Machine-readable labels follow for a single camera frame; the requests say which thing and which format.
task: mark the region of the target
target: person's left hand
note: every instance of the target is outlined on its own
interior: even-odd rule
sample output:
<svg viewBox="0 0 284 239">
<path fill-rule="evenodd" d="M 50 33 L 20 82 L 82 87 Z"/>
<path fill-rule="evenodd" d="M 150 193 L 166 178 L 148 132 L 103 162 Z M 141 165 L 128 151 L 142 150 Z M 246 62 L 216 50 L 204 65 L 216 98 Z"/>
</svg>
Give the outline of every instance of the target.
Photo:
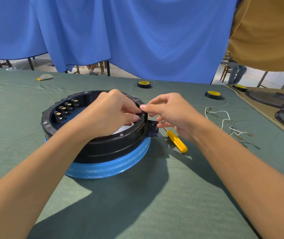
<svg viewBox="0 0 284 239">
<path fill-rule="evenodd" d="M 102 92 L 98 98 L 63 127 L 69 127 L 85 140 L 108 136 L 125 124 L 140 119 L 141 110 L 119 90 Z"/>
</svg>

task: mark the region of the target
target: white wire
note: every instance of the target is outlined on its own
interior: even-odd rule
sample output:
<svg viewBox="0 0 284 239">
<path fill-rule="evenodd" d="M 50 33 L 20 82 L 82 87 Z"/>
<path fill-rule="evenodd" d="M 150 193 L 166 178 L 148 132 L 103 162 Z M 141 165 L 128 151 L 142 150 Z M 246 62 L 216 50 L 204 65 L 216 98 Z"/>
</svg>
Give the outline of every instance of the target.
<svg viewBox="0 0 284 239">
<path fill-rule="evenodd" d="M 207 113 L 212 113 L 212 114 L 217 113 L 217 112 L 209 112 L 209 111 L 207 111 L 207 108 L 211 108 L 211 107 L 208 106 L 208 107 L 205 108 L 205 116 L 206 116 L 207 119 L 208 119 Z M 228 116 L 228 119 L 223 119 L 223 121 L 222 121 L 222 127 L 221 127 L 221 129 L 223 129 L 223 127 L 224 127 L 224 121 L 227 121 L 227 120 L 231 121 L 231 118 L 230 118 L 230 116 L 229 116 L 229 114 L 228 114 L 227 111 L 218 111 L 218 112 L 226 112 L 226 114 L 227 114 L 227 116 Z M 241 132 L 241 131 L 238 131 L 238 130 L 232 128 L 231 126 L 229 127 L 229 129 L 231 129 L 231 131 L 239 132 L 239 133 L 232 132 L 232 133 L 230 134 L 230 136 L 232 136 L 233 134 L 235 134 L 236 136 L 240 136 L 241 134 L 244 134 L 244 133 L 248 134 L 248 132 Z"/>
</svg>

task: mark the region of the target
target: blue plastic ring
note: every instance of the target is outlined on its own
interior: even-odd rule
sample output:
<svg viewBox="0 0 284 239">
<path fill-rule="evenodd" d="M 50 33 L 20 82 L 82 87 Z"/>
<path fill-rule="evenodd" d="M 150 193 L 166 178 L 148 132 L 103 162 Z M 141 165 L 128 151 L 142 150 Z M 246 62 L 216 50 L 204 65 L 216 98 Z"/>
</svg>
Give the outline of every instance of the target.
<svg viewBox="0 0 284 239">
<path fill-rule="evenodd" d="M 110 177 L 119 174 L 132 166 L 136 165 L 146 154 L 150 147 L 151 138 L 145 138 L 144 141 L 135 150 L 127 155 L 112 161 L 102 163 L 76 163 L 73 162 L 65 175 L 82 178 L 97 179 Z"/>
</svg>

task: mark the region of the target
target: yellow screwdriver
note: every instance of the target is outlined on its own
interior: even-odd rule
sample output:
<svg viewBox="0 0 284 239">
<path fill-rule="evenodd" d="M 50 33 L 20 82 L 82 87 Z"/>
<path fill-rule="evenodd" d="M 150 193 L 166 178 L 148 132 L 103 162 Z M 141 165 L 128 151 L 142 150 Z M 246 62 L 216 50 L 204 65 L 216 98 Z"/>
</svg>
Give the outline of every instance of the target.
<svg viewBox="0 0 284 239">
<path fill-rule="evenodd" d="M 166 131 L 167 136 L 171 139 L 174 145 L 181 151 L 181 153 L 187 152 L 187 147 L 185 144 L 172 132 L 172 130 L 168 130 L 164 128 Z"/>
</svg>

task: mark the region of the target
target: wire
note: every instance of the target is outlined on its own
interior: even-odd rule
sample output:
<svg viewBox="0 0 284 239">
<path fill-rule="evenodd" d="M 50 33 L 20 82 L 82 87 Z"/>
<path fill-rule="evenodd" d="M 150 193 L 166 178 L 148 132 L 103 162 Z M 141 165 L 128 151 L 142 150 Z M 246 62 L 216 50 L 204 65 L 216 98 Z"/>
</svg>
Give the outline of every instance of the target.
<svg viewBox="0 0 284 239">
<path fill-rule="evenodd" d="M 224 127 L 224 121 L 231 121 L 231 118 L 230 118 L 228 112 L 227 112 L 227 111 L 209 112 L 211 109 L 212 109 L 212 108 L 211 108 L 210 106 L 208 106 L 208 107 L 205 108 L 205 116 L 206 116 L 207 119 L 208 119 L 207 113 L 215 114 L 215 113 L 218 113 L 218 112 L 226 112 L 226 114 L 227 114 L 227 116 L 228 116 L 228 119 L 223 119 L 223 121 L 222 121 L 222 127 L 221 127 L 221 129 L 223 129 L 223 127 Z M 232 135 L 234 134 L 234 135 L 236 135 L 238 138 L 240 138 L 240 135 L 241 135 L 241 134 L 244 134 L 244 133 L 248 134 L 248 132 L 241 132 L 241 131 L 238 131 L 238 130 L 234 129 L 232 126 L 230 126 L 229 129 L 232 131 L 232 133 L 230 134 L 230 136 L 232 136 Z"/>
</svg>

